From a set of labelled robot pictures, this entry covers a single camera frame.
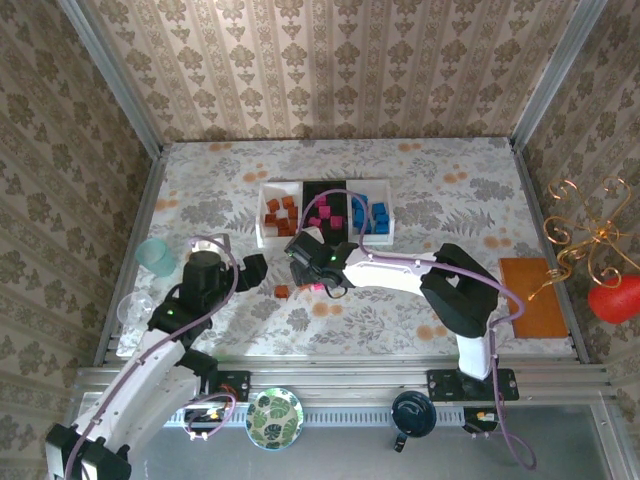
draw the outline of copper wire sculpture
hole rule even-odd
[[[555,180],[549,184],[549,193],[557,200],[568,200],[571,191],[578,195],[587,214],[587,224],[585,225],[573,222],[565,217],[557,215],[551,216],[545,220],[544,231],[547,239],[555,245],[560,245],[564,248],[556,255],[556,258],[558,259],[558,268],[553,268],[547,272],[549,280],[544,282],[538,290],[529,295],[528,299],[530,301],[540,293],[542,289],[569,278],[573,273],[575,264],[585,257],[587,258],[587,270],[589,272],[589,276],[595,283],[607,288],[616,288],[620,286],[622,283],[622,274],[616,267],[607,266],[600,272],[596,272],[594,270],[593,261],[600,247],[612,248],[625,262],[629,263],[637,270],[640,270],[640,266],[631,260],[618,245],[618,241],[622,237],[633,237],[639,234],[623,233],[615,224],[616,217],[618,217],[618,215],[620,215],[625,207],[631,202],[631,187],[619,177],[603,178],[602,186],[607,193],[615,193],[620,187],[626,190],[627,193],[626,198],[607,219],[594,215],[591,208],[589,208],[589,204],[582,194],[582,191],[572,181],[561,179]],[[575,230],[588,232],[589,238],[579,243],[572,244],[571,233],[566,230],[567,226]]]

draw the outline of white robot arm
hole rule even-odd
[[[371,255],[355,243],[331,247],[319,238],[319,232],[308,229],[285,249],[293,259],[291,270],[297,285],[322,283],[328,291],[337,287],[383,287],[423,296],[456,334],[460,371],[479,381],[489,376],[487,321],[498,304],[497,290],[468,277],[460,277],[454,285],[449,281],[453,275],[424,264],[425,260],[447,263],[495,280],[460,247],[445,244],[436,253]]]
[[[267,273],[262,255],[245,257],[243,262],[235,292],[258,286]],[[214,358],[191,349],[195,339],[211,327],[211,319],[184,330],[223,304],[233,280],[234,271],[218,253],[198,251],[189,257],[182,283],[154,310],[136,352],[115,380],[72,426],[56,424],[47,434],[51,480],[64,479],[70,461],[71,476],[66,480],[127,480],[131,460],[185,404],[200,394],[216,393],[229,379],[240,379],[236,392],[246,397],[249,372],[219,372]],[[78,454],[72,455],[78,444]]]

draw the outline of wooden board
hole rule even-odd
[[[533,300],[527,297],[546,282],[547,261],[544,258],[501,258],[504,284],[525,303],[526,311],[513,322],[516,338],[565,338],[568,334],[553,286],[546,287]],[[518,307],[509,300],[509,311]]]

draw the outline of floor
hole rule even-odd
[[[194,234],[226,232],[239,258],[257,253],[255,212],[262,181],[388,178],[395,241],[382,250],[437,251],[455,243],[500,278],[502,257],[541,256],[538,238],[504,138],[327,140],[176,144],[149,230],[178,260],[166,278],[140,268],[136,290],[161,301],[181,279]],[[455,355],[455,337],[424,298],[359,289],[340,300],[296,291],[281,248],[263,250],[269,264],[257,289],[234,296],[195,348],[232,355]],[[275,299],[275,285],[293,295]],[[501,300],[496,316],[507,311]],[[128,357],[141,333],[126,329],[118,355]],[[574,356],[567,339],[516,339],[498,331],[502,354]]]

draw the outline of green leaf plate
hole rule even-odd
[[[284,388],[270,388],[256,397],[247,411],[247,435],[260,448],[282,450],[300,435],[304,414],[296,396]]]

